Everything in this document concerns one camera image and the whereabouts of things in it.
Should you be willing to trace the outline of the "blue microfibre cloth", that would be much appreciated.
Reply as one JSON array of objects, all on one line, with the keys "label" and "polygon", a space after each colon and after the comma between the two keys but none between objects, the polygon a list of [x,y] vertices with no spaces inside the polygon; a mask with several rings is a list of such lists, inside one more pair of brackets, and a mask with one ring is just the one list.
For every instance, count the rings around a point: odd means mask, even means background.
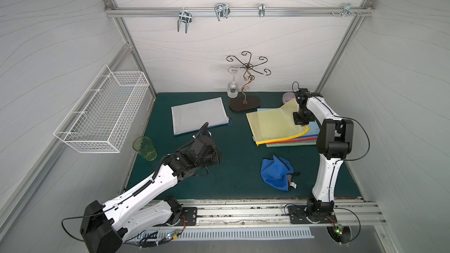
[{"label": "blue microfibre cloth", "polygon": [[288,160],[277,155],[273,155],[272,159],[263,159],[261,163],[261,178],[264,183],[277,190],[288,192],[296,189],[297,184],[294,178],[300,174],[294,170]]}]

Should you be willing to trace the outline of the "wine glass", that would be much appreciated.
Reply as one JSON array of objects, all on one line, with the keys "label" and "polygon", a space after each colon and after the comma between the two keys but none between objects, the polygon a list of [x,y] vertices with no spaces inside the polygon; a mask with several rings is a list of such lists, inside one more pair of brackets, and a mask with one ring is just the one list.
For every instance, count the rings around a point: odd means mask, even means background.
[{"label": "wine glass", "polygon": [[229,67],[228,72],[232,75],[232,81],[227,85],[227,95],[229,98],[236,98],[239,95],[239,85],[236,82],[237,67]]}]

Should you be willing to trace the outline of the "aluminium cross rail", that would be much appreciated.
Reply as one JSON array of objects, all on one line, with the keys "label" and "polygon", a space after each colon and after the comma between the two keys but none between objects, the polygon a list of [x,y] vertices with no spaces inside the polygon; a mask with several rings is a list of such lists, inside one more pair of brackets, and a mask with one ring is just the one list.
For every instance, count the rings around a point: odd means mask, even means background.
[{"label": "aluminium cross rail", "polygon": [[[343,7],[267,7],[264,17],[320,17],[332,16],[331,12],[339,12]],[[198,8],[113,8],[105,10],[110,18],[177,18],[179,13],[186,10],[194,18],[215,17],[213,7]],[[361,16],[372,16],[376,10],[374,8],[352,7],[353,11],[359,11]],[[256,7],[230,7],[229,18],[248,17],[259,18],[259,6]]]}]

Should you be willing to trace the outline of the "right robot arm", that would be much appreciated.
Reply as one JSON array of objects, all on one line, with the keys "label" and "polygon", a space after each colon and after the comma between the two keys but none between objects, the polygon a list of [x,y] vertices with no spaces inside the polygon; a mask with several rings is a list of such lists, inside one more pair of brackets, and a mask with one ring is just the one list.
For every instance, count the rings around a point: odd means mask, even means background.
[{"label": "right robot arm", "polygon": [[336,181],[352,151],[354,126],[358,121],[338,115],[318,92],[298,89],[294,95],[298,104],[298,111],[293,113],[294,124],[306,126],[313,121],[321,124],[316,140],[318,175],[304,209],[306,219],[318,224],[334,212]]}]

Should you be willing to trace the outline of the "light blue document bag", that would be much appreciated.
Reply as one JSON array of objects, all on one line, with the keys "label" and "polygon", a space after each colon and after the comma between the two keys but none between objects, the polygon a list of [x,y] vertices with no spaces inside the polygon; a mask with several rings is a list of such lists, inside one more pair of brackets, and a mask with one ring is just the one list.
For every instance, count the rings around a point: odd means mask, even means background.
[{"label": "light blue document bag", "polygon": [[320,128],[319,128],[318,124],[315,121],[312,121],[308,124],[308,127],[309,127],[309,131],[307,133],[305,133],[303,136],[301,136],[301,138],[317,137],[320,132]]}]

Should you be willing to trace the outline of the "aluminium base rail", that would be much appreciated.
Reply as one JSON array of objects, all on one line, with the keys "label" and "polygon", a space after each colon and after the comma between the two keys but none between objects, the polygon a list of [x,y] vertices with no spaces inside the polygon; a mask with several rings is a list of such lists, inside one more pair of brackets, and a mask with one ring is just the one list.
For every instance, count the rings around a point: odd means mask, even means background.
[{"label": "aluminium base rail", "polygon": [[[146,205],[150,208],[160,201]],[[197,207],[196,228],[252,228],[252,227],[330,227],[343,226],[385,226],[387,224],[375,202],[363,200],[338,200],[334,207],[337,223],[291,224],[285,214],[288,204],[306,205],[304,200],[180,200],[182,207]]]}]

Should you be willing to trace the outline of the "white vent strip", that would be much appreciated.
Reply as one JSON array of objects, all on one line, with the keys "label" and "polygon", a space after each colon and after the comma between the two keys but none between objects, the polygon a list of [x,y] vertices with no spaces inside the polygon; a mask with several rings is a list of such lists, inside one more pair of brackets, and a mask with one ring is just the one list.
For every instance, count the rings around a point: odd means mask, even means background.
[{"label": "white vent strip", "polygon": [[315,238],[309,227],[188,228],[175,241],[297,240]]}]

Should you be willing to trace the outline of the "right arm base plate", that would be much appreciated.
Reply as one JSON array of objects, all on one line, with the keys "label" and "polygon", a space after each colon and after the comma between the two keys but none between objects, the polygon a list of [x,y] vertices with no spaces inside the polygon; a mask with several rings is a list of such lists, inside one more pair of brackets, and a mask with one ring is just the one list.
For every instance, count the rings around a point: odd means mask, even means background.
[{"label": "right arm base plate", "polygon": [[334,209],[325,206],[319,210],[310,210],[307,205],[288,204],[284,207],[285,214],[291,224],[330,224],[337,223]]}]

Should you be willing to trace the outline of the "pink ceramic bowl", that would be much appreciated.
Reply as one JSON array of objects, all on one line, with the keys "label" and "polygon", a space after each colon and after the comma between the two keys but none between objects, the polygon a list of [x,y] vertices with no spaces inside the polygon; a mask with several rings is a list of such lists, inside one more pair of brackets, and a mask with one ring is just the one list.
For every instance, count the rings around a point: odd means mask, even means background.
[{"label": "pink ceramic bowl", "polygon": [[282,95],[282,103],[286,104],[291,100],[295,99],[295,94],[293,92],[286,92]]}]

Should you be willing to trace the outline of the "green plastic cup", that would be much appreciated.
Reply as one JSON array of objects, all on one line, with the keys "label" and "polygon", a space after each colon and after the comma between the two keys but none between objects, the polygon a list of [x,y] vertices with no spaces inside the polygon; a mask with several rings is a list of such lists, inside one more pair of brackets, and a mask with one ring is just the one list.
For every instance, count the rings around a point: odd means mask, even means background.
[{"label": "green plastic cup", "polygon": [[152,140],[147,136],[138,137],[132,144],[133,150],[147,161],[157,158],[157,150]]}]

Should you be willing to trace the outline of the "metal hook clip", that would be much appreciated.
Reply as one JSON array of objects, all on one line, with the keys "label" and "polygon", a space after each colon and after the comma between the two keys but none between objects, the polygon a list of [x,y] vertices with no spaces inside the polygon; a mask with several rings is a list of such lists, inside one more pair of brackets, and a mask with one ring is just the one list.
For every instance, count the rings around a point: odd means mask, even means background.
[{"label": "metal hook clip", "polygon": [[219,3],[214,6],[214,12],[218,21],[221,21],[222,18],[227,19],[230,15],[230,7],[228,3]]},{"label": "metal hook clip", "polygon": [[266,14],[266,6],[264,3],[259,4],[259,17],[263,18]]},{"label": "metal hook clip", "polygon": [[189,25],[192,22],[192,14],[186,10],[179,13],[179,18],[177,21],[177,31],[180,32],[181,26],[185,27],[185,33],[188,32]]},{"label": "metal hook clip", "polygon": [[346,16],[358,17],[362,15],[362,13],[359,11],[353,11],[351,4],[346,4],[341,11],[337,13],[331,12],[330,14],[332,16],[340,16],[341,18],[344,18]]}]

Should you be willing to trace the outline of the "pink mesh document bag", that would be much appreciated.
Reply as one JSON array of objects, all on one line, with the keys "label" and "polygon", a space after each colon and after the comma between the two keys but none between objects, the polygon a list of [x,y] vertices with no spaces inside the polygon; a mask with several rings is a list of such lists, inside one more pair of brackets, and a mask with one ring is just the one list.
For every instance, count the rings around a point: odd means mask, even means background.
[{"label": "pink mesh document bag", "polygon": [[318,134],[297,137],[297,138],[288,139],[288,140],[284,140],[284,141],[273,141],[273,142],[268,142],[268,144],[288,144],[288,143],[294,143],[294,142],[316,140],[317,138],[318,138]]}]

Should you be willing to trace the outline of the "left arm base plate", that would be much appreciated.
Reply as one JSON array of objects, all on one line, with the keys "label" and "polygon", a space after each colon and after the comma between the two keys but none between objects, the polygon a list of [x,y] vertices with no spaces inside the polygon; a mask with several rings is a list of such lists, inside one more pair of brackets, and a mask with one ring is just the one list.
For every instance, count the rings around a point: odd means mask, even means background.
[{"label": "left arm base plate", "polygon": [[166,222],[167,226],[195,226],[197,225],[197,207],[182,207],[171,215]]}]

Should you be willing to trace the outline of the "yellow mesh document bag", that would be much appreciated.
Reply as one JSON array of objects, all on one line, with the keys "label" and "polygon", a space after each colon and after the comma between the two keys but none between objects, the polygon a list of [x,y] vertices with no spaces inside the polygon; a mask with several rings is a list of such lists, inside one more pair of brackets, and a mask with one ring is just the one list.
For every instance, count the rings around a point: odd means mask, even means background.
[{"label": "yellow mesh document bag", "polygon": [[309,126],[296,125],[293,113],[298,112],[295,99],[280,108],[250,112],[246,114],[253,139],[257,146],[301,137]]}]

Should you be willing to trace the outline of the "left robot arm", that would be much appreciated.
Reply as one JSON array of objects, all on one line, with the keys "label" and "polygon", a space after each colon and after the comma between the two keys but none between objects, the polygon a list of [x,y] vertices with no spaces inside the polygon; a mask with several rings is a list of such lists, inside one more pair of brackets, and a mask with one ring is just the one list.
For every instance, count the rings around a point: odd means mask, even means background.
[{"label": "left robot arm", "polygon": [[166,190],[195,176],[196,172],[220,163],[221,153],[204,123],[187,144],[165,155],[154,172],[137,185],[105,203],[90,203],[79,219],[80,237],[90,253],[114,253],[126,241],[160,224],[176,225],[182,206],[172,196],[146,208]]}]

